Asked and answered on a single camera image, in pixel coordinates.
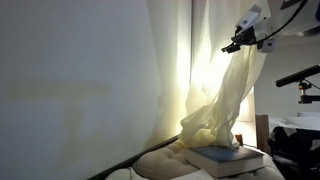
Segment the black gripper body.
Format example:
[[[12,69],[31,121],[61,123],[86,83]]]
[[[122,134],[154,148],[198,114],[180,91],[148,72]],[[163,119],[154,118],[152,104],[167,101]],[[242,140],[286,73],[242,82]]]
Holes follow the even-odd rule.
[[[237,28],[235,35],[231,40],[238,45],[254,45],[256,42],[255,31],[253,27],[246,30]]]

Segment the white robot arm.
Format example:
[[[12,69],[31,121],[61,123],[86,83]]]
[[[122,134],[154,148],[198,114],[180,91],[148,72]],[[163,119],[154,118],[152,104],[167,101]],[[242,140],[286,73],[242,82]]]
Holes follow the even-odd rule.
[[[283,36],[315,36],[320,27],[320,0],[283,0],[280,12],[260,19],[262,9],[253,5],[235,25],[231,44],[223,52],[234,53],[255,45],[260,53],[271,53]]]

